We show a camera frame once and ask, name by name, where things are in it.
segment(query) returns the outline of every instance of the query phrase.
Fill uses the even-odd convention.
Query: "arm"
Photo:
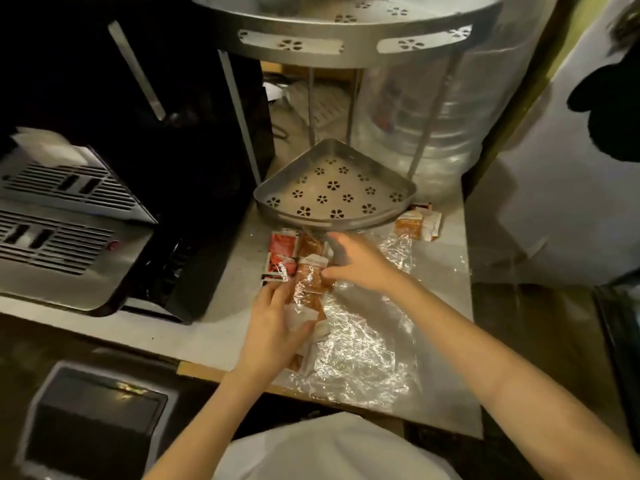
[[[402,273],[368,242],[332,233],[350,264],[325,277],[388,296],[402,308],[533,467],[549,480],[640,478],[640,462],[613,432],[542,371]]]
[[[313,332],[313,322],[287,329],[284,305],[292,292],[293,281],[260,290],[236,368],[144,480],[211,480],[244,416]]]

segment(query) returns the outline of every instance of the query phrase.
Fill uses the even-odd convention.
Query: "black coffee machine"
[[[190,0],[0,12],[0,293],[198,319],[275,154],[260,63]]]

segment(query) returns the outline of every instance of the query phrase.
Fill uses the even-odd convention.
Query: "triangular metal tray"
[[[324,139],[253,192],[263,215],[293,226],[348,230],[399,215],[416,187],[337,139]]]

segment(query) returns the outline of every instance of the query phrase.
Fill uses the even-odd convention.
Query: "white fabric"
[[[442,458],[359,416],[338,413],[229,445],[214,480],[460,480]]]

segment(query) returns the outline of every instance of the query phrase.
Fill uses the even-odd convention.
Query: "upper shelf tier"
[[[193,0],[217,46],[262,61],[365,68],[464,51],[489,37],[503,0]]]

